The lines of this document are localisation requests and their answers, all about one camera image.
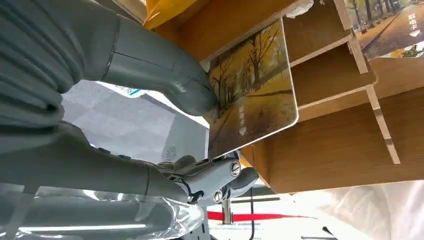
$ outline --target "gray robot arm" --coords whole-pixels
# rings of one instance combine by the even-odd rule
[[[205,72],[172,43],[89,0],[2,0],[0,26],[0,183],[27,194],[49,186],[210,205],[216,192],[223,200],[257,179],[236,184],[234,157],[169,168],[114,156],[61,122],[61,94],[81,79],[160,91],[192,115],[213,109]]]

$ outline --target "wooden panel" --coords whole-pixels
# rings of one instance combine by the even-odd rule
[[[424,178],[424,88],[380,100],[402,164],[393,164],[369,103],[300,122],[266,138],[278,193]]]
[[[180,27],[178,45],[211,60],[296,8],[295,0],[212,0]]]
[[[359,74],[347,44],[291,68],[297,104],[303,108],[376,82],[372,71]]]
[[[424,87],[424,58],[385,58],[380,57],[369,62],[379,83],[375,91],[378,98],[403,93]]]
[[[330,49],[347,43],[352,34],[345,30],[333,0],[316,0],[296,18],[283,17],[290,65],[296,66]]]
[[[380,99],[384,119],[402,162],[400,165],[424,162],[423,103],[424,87]]]
[[[241,158],[246,161],[248,167],[253,167],[259,174],[260,179],[266,185],[269,181],[267,153],[264,151],[264,142],[260,141],[256,144],[251,144],[241,149]]]

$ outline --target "bolt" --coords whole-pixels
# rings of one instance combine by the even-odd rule
[[[223,192],[221,190],[216,191],[213,194],[213,202],[219,204],[223,199]]]
[[[231,163],[231,175],[233,177],[237,177],[240,174],[240,171],[242,170],[242,166],[240,165],[239,161],[233,161]]]

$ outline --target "gray carpet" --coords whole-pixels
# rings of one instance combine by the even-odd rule
[[[127,98],[82,80],[63,95],[64,120],[113,154],[149,162],[205,157],[208,130],[147,95]]]

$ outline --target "plastic wrap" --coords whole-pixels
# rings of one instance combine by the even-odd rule
[[[424,180],[296,193],[338,240],[422,240]]]
[[[291,19],[296,18],[296,16],[306,13],[314,5],[314,0],[306,0],[300,3],[293,11],[287,13],[285,16]]]
[[[58,187],[40,187],[32,196],[15,239],[167,240],[204,218],[200,207],[161,196]]]

